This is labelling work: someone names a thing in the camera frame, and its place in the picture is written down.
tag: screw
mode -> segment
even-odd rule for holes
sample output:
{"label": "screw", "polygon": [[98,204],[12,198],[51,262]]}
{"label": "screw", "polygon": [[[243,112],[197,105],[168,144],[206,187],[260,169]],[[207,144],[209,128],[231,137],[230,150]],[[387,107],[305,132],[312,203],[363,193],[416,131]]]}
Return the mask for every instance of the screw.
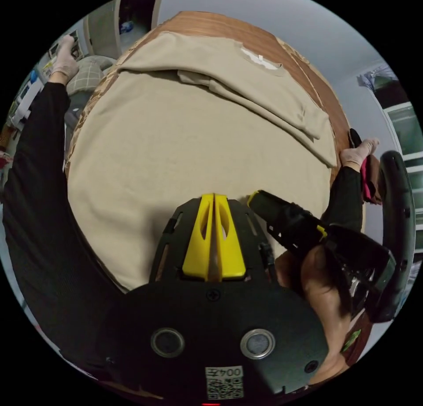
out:
{"label": "screw", "polygon": [[304,371],[307,374],[310,374],[310,373],[314,372],[317,369],[318,366],[319,366],[319,363],[317,361],[311,361],[305,366]]}
{"label": "screw", "polygon": [[220,291],[216,290],[215,288],[212,288],[206,293],[207,300],[210,300],[211,302],[216,302],[220,299]]}

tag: black sleeve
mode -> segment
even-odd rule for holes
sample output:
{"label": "black sleeve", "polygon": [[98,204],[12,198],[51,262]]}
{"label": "black sleeve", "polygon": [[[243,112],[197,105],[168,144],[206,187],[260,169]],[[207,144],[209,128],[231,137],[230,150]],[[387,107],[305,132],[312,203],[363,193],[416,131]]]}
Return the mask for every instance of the black sleeve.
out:
{"label": "black sleeve", "polygon": [[4,190],[3,224],[19,288],[45,335],[90,371],[95,339],[122,292],[98,265],[67,201],[65,86],[47,83],[22,131]]}

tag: white label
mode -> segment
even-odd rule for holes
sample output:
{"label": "white label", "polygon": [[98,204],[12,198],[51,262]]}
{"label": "white label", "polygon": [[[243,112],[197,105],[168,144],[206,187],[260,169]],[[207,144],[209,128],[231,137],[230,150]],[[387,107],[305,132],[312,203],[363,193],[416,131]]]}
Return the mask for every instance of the white label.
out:
{"label": "white label", "polygon": [[206,368],[209,400],[229,400],[244,397],[242,366]]}

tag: yellow plastic guide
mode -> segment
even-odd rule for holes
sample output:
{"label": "yellow plastic guide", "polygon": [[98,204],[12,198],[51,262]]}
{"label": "yellow plastic guide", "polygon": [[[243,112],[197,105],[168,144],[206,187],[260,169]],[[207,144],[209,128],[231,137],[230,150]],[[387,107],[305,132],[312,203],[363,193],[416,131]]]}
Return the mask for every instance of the yellow plastic guide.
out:
{"label": "yellow plastic guide", "polygon": [[215,194],[215,219],[220,280],[241,278],[245,275],[245,263],[226,196]]}
{"label": "yellow plastic guide", "polygon": [[322,241],[324,238],[327,237],[327,233],[326,233],[325,229],[323,227],[321,227],[320,225],[317,226],[317,231],[322,233],[322,238],[320,239],[320,241]]}
{"label": "yellow plastic guide", "polygon": [[251,200],[252,200],[252,198],[257,194],[257,193],[259,193],[260,192],[260,190],[257,190],[257,191],[255,191],[253,194],[251,194],[250,195],[250,197],[248,198],[248,200],[247,200],[247,206],[248,207],[250,207],[250,203],[251,203]]}
{"label": "yellow plastic guide", "polygon": [[201,198],[197,217],[188,249],[186,251],[182,272],[186,276],[208,280],[208,266],[212,245],[213,194],[205,194]]}
{"label": "yellow plastic guide", "polygon": [[246,273],[246,268],[241,246],[239,245],[228,199],[220,194],[205,194],[201,198],[182,272],[186,276],[201,278],[204,281],[208,280],[213,212],[215,214],[219,281],[242,278]]}

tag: qr code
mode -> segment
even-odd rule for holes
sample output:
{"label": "qr code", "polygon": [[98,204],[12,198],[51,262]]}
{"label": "qr code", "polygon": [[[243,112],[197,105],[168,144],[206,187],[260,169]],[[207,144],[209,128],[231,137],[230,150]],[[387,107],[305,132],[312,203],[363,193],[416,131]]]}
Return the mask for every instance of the qr code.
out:
{"label": "qr code", "polygon": [[207,394],[209,400],[240,399],[244,397],[242,378],[208,379]]}

